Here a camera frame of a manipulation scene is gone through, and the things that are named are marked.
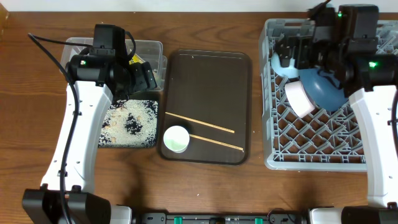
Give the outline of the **green snack wrapper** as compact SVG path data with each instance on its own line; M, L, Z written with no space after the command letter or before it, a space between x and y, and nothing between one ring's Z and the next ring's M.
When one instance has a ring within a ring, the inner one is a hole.
M130 59L129 64L132 65L134 63L145 63L146 61L142 59L138 54L134 54L134 56Z

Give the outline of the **light blue bowl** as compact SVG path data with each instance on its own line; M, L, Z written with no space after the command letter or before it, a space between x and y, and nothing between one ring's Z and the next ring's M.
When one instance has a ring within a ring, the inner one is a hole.
M288 65L283 67L280 58L277 54L273 54L271 57L271 67L278 76L282 78L298 78L299 70L295 68L295 59L290 58L288 61Z

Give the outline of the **dark blue bowl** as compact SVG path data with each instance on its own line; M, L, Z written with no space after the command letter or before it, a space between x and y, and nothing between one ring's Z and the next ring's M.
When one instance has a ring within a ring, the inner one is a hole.
M299 70L298 74L304 90L320 108L333 112L348 101L333 73L311 68Z

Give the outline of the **white pink bowl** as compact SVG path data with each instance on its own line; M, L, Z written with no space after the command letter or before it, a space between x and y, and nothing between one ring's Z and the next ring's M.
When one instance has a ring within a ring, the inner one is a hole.
M303 118L315 109L315 104L308 96L301 81L285 85L285 94L294 113Z

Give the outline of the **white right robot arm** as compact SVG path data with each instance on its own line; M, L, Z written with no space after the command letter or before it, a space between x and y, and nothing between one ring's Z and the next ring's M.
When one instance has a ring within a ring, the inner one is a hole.
M368 170L368 205L313 208L310 223L397 223L397 56L377 54L377 38L299 39L295 81L285 85L299 117L348 101L358 122Z

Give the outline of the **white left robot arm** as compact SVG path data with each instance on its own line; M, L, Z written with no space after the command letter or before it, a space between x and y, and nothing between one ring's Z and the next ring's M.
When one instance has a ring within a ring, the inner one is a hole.
M94 194L94 171L100 132L108 108L117 96L129 96L138 85L130 61L136 49L128 49L125 37L101 34L70 64L87 68L78 76L41 44L43 37L29 38L63 73L67 106L52 162L39 189L25 189L22 207L34 223L134 223L131 207L111 205Z

